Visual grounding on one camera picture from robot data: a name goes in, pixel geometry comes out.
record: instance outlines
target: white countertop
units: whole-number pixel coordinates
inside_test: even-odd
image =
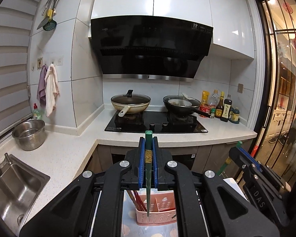
[[[0,149],[0,161],[3,154],[13,154],[24,163],[49,175],[51,179],[33,205],[27,218],[30,220],[77,175],[79,175],[98,144],[115,146],[138,146],[139,138],[144,134],[105,132],[104,129],[114,115],[115,110],[104,109],[87,127],[81,136],[47,132],[44,144],[33,151],[21,150],[14,140],[8,141],[6,149]],[[160,147],[201,146],[229,143],[252,139],[257,134],[242,124],[222,122],[219,119],[201,118],[198,121],[208,133],[192,134],[154,134]]]

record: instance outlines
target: sink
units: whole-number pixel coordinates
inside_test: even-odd
[[[18,236],[38,195],[49,181],[39,172],[10,155],[12,164],[0,166],[0,217]]]

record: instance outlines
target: pink plastic basket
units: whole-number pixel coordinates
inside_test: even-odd
[[[142,194],[139,197],[147,207],[146,195]],[[176,222],[176,217],[172,218],[176,214],[173,192],[151,194],[149,211],[147,217],[147,212],[136,209],[138,225],[165,225]]]

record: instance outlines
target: sink drain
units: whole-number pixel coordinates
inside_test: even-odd
[[[24,217],[24,214],[20,214],[20,215],[18,216],[18,219],[17,219],[17,221],[18,221],[18,225],[21,224],[23,217]]]

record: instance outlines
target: glass door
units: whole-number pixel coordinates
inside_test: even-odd
[[[258,0],[264,18],[270,93],[256,160],[291,186],[296,180],[296,2]]]

